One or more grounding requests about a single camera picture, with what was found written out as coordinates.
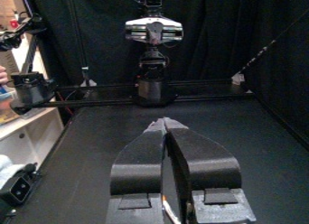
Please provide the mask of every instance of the cable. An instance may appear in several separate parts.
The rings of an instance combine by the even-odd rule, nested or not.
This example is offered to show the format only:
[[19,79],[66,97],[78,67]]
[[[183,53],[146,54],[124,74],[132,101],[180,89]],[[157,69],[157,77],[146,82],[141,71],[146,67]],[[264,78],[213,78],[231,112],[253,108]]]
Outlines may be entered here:
[[256,56],[251,59],[251,61],[243,67],[240,74],[243,74],[249,68],[252,68],[253,64],[261,59],[263,55],[267,53],[269,48],[279,42],[279,39],[286,35],[286,33],[291,30],[291,28],[303,20],[303,18],[309,13],[309,8],[304,11],[302,16],[292,22],[288,28],[279,34],[277,38],[272,40],[272,42],[263,48],[263,50],[256,54]]
[[[63,96],[62,96],[62,94],[59,93],[59,91],[57,92],[57,94],[58,94],[61,100],[62,100],[62,101],[66,101],[66,100],[63,99]],[[67,110],[67,112],[69,112],[71,115],[74,115],[74,112],[71,111],[70,107],[66,107],[66,110]]]

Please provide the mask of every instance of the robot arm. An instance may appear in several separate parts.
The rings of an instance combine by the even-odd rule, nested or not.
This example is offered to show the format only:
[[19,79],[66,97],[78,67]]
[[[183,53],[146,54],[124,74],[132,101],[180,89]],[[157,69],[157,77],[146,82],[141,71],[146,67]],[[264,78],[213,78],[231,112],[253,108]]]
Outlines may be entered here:
[[145,2],[140,2],[144,6],[145,16],[142,19],[126,22],[126,38],[129,40],[153,45],[183,40],[183,25],[164,17],[162,1],[145,0]]
[[181,23],[165,17],[145,17],[126,22],[126,38],[138,42],[160,45],[181,41],[184,36]]

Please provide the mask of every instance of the black cable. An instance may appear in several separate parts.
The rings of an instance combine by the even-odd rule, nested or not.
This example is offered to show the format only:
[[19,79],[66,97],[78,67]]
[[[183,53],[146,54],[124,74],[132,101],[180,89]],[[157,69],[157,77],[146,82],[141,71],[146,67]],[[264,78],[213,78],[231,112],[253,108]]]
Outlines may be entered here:
[[261,59],[263,55],[267,53],[269,48],[279,42],[279,39],[286,35],[286,33],[291,30],[291,28],[303,20],[303,18],[309,13],[309,8],[304,11],[302,16],[292,22],[292,24],[288,26],[288,28],[279,34],[277,38],[272,40],[272,42],[263,48],[263,50],[256,54],[256,56],[251,59],[251,61],[245,64],[243,67],[240,74],[244,74],[244,72],[252,68],[253,64]]
[[77,15],[77,6],[74,4],[74,0],[67,0],[69,3],[69,10],[70,10],[70,16],[73,21],[73,27],[74,27],[74,33],[77,37],[77,43],[80,48],[80,55],[81,55],[81,67],[88,67],[88,59],[86,59],[86,52],[82,42],[82,35],[81,35],[81,21]]

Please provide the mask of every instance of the black backdrop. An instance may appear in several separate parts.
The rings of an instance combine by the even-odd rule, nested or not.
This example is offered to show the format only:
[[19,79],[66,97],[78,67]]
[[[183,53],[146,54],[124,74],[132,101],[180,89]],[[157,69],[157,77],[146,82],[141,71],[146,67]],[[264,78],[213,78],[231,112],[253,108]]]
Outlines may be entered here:
[[[81,51],[69,0],[31,1],[49,26],[41,48],[50,76],[62,85],[81,84]],[[125,23],[140,18],[137,3],[74,0],[74,4],[92,78],[100,85],[130,82],[145,51],[142,43],[125,39]],[[309,0],[169,0],[166,17],[185,29],[181,44],[161,48],[172,59],[170,78],[231,78],[307,7]],[[304,138],[309,136],[308,27],[309,15],[245,71],[249,89]]]

